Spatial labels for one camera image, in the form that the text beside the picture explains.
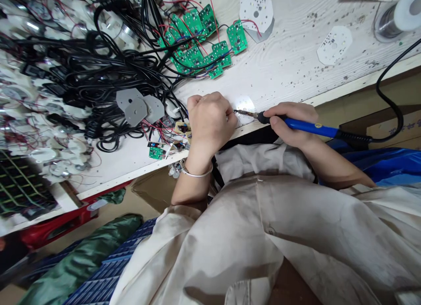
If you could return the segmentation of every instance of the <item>floor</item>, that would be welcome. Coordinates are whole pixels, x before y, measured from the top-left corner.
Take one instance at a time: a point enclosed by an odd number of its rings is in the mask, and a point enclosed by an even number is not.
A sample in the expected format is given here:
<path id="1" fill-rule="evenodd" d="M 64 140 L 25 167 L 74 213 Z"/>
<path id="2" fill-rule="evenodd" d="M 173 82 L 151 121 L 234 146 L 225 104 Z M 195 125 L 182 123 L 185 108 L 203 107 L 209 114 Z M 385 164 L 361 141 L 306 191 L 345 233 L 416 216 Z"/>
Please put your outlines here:
<path id="1" fill-rule="evenodd" d="M 398 105 L 421 103 L 421 73 L 398 81 L 389 81 L 382 87 L 383 92 Z M 365 115 L 387 108 L 376 94 L 374 87 L 369 87 L 357 93 L 320 105 L 316 108 L 323 125 L 338 127 L 340 124 L 355 120 Z M 72 242 L 86 237 L 98 227 L 125 213 L 142 214 L 144 220 L 159 216 L 159 212 L 148 205 L 142 198 L 130 191 L 127 192 L 121 204 L 108 204 L 100 209 L 99 217 L 82 225 L 77 230 L 65 235 L 40 250 L 40 257 L 57 253 L 69 246 Z"/>

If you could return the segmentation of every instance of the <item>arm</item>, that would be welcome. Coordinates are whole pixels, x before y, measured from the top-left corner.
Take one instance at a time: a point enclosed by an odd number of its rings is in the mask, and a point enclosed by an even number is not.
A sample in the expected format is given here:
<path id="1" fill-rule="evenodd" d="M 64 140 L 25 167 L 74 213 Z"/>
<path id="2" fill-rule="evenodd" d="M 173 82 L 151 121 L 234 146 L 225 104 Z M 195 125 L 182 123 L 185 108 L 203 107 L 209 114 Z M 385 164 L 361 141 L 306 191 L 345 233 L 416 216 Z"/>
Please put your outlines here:
<path id="1" fill-rule="evenodd" d="M 237 125 L 231 105 L 220 93 L 192 96 L 187 101 L 192 127 L 192 144 L 185 167 L 191 174 L 206 173 L 215 153 L 229 140 Z M 210 174 L 203 178 L 180 174 L 172 205 L 189 205 L 204 211 L 207 206 Z"/>
<path id="2" fill-rule="evenodd" d="M 316 123 L 318 115 L 313 106 L 304 103 L 280 103 L 265 111 L 271 117 L 272 129 L 288 145 L 299 148 L 312 165 L 323 183 L 333 189 L 340 190 L 355 184 L 375 187 L 375 183 L 360 169 L 331 149 L 321 139 L 311 133 L 292 130 L 276 115 Z"/>

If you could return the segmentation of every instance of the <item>blue soldering iron handle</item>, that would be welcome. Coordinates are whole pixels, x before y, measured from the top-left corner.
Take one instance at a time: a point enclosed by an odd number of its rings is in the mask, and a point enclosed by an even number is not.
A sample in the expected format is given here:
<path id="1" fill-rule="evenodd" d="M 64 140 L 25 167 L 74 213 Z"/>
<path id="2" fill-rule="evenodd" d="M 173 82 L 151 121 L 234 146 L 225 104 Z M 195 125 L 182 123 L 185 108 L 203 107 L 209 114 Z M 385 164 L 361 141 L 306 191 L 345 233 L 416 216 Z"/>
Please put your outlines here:
<path id="1" fill-rule="evenodd" d="M 293 130 L 301 130 L 308 133 L 313 133 L 321 136 L 335 138 L 338 134 L 339 129 L 330 128 L 321 125 L 320 123 L 309 123 L 301 120 L 295 120 L 288 117 L 282 118 L 286 125 Z"/>
<path id="2" fill-rule="evenodd" d="M 270 118 L 265 117 L 263 115 L 263 112 L 260 112 L 258 114 L 257 119 L 259 122 L 263 124 L 269 124 Z M 321 136 L 325 136 L 329 138 L 338 138 L 347 142 L 359 141 L 359 142 L 369 143 L 373 139 L 371 136 L 345 132 L 337 128 L 330 128 L 330 127 L 323 126 L 320 123 L 314 124 L 314 123 L 309 123 L 306 121 L 291 119 L 285 115 L 278 116 L 278 117 L 280 117 L 286 123 L 286 125 L 288 125 L 289 128 L 294 129 L 294 130 L 301 130 L 301 131 L 305 131 L 308 133 L 313 133 L 313 134 L 317 134 L 317 135 L 321 135 Z"/>
<path id="3" fill-rule="evenodd" d="M 263 112 L 264 111 L 258 114 L 257 119 L 260 123 L 269 124 L 270 118 L 265 117 L 263 115 Z M 288 118 L 286 115 L 278 116 L 278 117 L 284 120 L 286 125 L 288 125 L 289 128 L 294 129 L 294 130 L 302 130 L 305 132 L 314 133 L 317 135 L 322 135 L 322 136 L 326 136 L 330 138 L 335 138 L 339 131 L 339 129 L 337 128 L 325 127 L 319 123 L 314 124 L 314 123 L 309 123 L 306 121 L 291 119 L 291 118 Z"/>

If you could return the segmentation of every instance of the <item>soldering iron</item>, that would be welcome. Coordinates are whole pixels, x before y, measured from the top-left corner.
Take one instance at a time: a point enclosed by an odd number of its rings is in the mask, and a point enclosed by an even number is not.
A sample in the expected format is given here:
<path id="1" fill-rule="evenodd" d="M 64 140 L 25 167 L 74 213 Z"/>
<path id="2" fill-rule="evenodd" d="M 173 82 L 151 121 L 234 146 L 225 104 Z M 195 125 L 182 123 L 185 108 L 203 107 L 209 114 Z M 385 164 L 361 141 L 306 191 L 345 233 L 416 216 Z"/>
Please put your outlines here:
<path id="1" fill-rule="evenodd" d="M 249 117 L 253 117 L 262 124 L 270 123 L 270 118 L 265 117 L 263 115 L 264 111 L 259 112 L 259 113 L 257 112 L 252 113 L 252 112 L 243 111 L 243 110 L 234 110 L 234 112 L 242 114 L 242 115 L 247 115 Z M 376 139 L 372 138 L 371 136 L 345 132 L 338 128 L 326 127 L 320 123 L 314 124 L 310 122 L 296 120 L 296 119 L 287 117 L 286 115 L 278 116 L 278 117 L 280 117 L 286 123 L 286 125 L 288 125 L 288 127 L 293 130 L 301 130 L 301 131 L 305 131 L 305 132 L 309 132 L 309 133 L 313 133 L 313 134 L 317 134 L 321 136 L 326 136 L 329 138 L 341 139 L 344 141 L 359 141 L 359 142 L 366 142 L 366 143 L 376 142 Z"/>

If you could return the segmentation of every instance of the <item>green cloth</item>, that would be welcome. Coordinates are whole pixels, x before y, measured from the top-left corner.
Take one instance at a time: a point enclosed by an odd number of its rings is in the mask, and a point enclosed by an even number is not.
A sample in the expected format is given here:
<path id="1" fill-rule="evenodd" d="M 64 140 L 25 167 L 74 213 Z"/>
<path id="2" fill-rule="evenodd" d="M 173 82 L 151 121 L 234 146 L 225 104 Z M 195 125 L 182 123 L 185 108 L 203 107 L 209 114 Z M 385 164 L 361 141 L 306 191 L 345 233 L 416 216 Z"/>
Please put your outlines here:
<path id="1" fill-rule="evenodd" d="M 126 189 L 122 188 L 120 190 L 107 193 L 106 195 L 102 195 L 98 198 L 98 200 L 103 199 L 107 201 L 108 203 L 120 204 L 121 202 L 123 202 L 123 198 L 125 194 L 126 194 Z"/>
<path id="2" fill-rule="evenodd" d="M 141 224 L 141 216 L 129 214 L 98 228 L 35 281 L 18 305 L 62 305 Z"/>

